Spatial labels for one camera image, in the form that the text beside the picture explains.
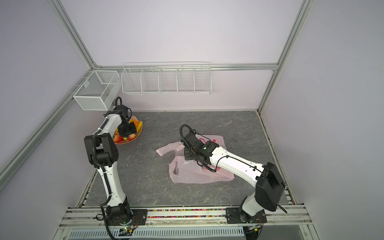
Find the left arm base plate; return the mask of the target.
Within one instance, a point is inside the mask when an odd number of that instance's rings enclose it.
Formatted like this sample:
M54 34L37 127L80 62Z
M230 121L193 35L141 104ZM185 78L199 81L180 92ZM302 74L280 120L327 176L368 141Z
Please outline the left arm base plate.
M146 224L148 209L133 209L128 215L108 217L107 225L116 227L143 226Z

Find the orange fruit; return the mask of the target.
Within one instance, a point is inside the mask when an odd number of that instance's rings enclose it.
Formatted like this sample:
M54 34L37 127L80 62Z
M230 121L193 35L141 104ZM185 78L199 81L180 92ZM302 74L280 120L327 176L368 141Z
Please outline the orange fruit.
M138 120L130 120L130 123L134 123L136 127L140 124Z

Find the small white mesh basket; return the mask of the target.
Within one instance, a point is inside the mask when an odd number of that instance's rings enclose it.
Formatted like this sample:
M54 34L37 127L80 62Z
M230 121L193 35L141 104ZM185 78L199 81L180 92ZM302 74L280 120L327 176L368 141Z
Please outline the small white mesh basket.
M121 89L117 71L94 70L74 93L74 99L85 111L108 111Z

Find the aluminium mounting rail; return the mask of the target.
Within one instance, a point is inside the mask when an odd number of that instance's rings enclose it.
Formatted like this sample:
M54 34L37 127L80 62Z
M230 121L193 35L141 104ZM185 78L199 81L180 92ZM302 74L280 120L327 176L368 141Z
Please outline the aluminium mounting rail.
M268 234L282 227L294 226L295 236L303 240L317 240L314 224L303 205L286 205L285 212L265 211L261 218L250 223L236 221L237 208L213 207L144 207L134 208L137 218L131 226L110 226L117 240L175 240L175 239L228 239L241 240L250 234ZM108 240L103 221L96 220L97 208L68 209L54 236L56 240Z

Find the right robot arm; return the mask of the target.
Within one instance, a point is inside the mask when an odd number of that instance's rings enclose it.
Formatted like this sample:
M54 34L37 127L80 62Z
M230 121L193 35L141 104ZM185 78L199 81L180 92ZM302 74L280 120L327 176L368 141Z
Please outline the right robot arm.
M241 203L238 213L244 223L265 212L275 212L283 208L279 201L285 191L286 183L277 166L271 162L259 164L241 158L211 140L203 142L197 138L199 133L187 124L180 127L181 143L185 147L188 160L210 172L224 169L245 180L255 188L254 192Z

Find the small red strawberry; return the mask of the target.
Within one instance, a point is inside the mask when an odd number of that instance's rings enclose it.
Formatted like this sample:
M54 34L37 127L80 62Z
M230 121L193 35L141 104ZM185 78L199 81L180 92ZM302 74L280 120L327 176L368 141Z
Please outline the small red strawberry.
M136 134L130 134L129 137L128 137L128 140L129 140L129 141L132 141L132 140L134 140L136 137L137 137Z

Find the yellow banana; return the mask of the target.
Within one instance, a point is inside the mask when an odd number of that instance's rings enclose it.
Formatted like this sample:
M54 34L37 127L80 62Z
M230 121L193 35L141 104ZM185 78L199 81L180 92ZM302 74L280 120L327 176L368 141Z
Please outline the yellow banana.
M142 131L142 128L143 128L143 122L142 121L137 121L137 132L140 133Z

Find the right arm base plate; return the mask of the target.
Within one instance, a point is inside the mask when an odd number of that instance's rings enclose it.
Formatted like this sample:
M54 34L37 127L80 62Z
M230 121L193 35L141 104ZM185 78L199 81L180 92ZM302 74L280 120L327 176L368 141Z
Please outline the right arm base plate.
M228 207L225 210L228 224L264 224L267 222L264 210L257 212L254 216L247 214L240 208Z

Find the pink wavy fruit plate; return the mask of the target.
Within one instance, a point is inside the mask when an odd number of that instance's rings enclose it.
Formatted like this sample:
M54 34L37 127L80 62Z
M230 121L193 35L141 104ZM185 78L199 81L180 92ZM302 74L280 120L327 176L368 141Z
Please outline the pink wavy fruit plate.
M117 145L130 143L138 138L143 130L143 122L138 120L136 116L132 116L129 120L127 129L123 127L116 128L113 135L113 141Z

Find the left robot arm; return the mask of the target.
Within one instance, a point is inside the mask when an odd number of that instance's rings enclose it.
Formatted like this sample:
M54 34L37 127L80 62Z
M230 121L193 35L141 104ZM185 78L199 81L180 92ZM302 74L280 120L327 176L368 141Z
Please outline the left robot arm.
M137 133L131 118L132 110L123 105L121 97L117 97L113 109L104 114L101 126L84 138L88 160L98 170L105 187L107 200L100 205L105 220L125 217L130 221L133 217L118 176L119 151L114 142L115 132L122 138Z

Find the pink plastic bag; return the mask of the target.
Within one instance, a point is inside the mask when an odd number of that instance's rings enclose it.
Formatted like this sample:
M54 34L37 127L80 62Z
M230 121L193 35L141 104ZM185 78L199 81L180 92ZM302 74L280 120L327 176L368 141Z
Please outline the pink plastic bag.
M205 167L200 167L194 160L186 160L184 145L181 142L170 143L156 150L163 156L174 152L175 158L169 164L169 175L173 183L178 184L209 184L215 182L229 182L235 175L218 167L217 172L210 172Z

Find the large red strawberry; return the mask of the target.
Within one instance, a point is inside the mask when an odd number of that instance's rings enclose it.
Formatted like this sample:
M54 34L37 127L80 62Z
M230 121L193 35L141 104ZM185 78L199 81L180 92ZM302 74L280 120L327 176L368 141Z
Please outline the large red strawberry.
M121 137L119 134L115 134L113 140L115 143L121 143L121 142L125 141L125 139L123 137Z

